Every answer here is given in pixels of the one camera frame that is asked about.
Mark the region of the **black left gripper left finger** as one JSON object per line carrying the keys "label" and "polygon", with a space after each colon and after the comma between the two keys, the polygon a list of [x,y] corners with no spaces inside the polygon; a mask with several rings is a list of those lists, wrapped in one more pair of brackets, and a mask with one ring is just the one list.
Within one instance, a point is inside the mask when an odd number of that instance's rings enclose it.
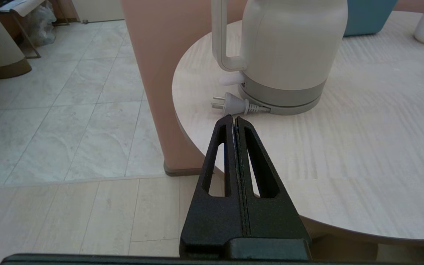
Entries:
{"label": "black left gripper left finger", "polygon": [[[182,258],[219,258],[224,245],[243,236],[237,153],[233,117],[219,119],[214,127],[205,161],[180,237]],[[211,180],[218,153],[224,145],[223,197],[210,195]]]}

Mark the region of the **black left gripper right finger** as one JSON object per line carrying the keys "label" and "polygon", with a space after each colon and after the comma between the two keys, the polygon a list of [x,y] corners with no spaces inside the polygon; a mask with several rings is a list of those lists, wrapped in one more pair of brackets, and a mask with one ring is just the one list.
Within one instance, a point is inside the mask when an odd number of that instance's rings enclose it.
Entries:
{"label": "black left gripper right finger", "polygon": [[231,258],[310,258],[299,213],[250,122],[234,123],[243,236],[230,241]]}

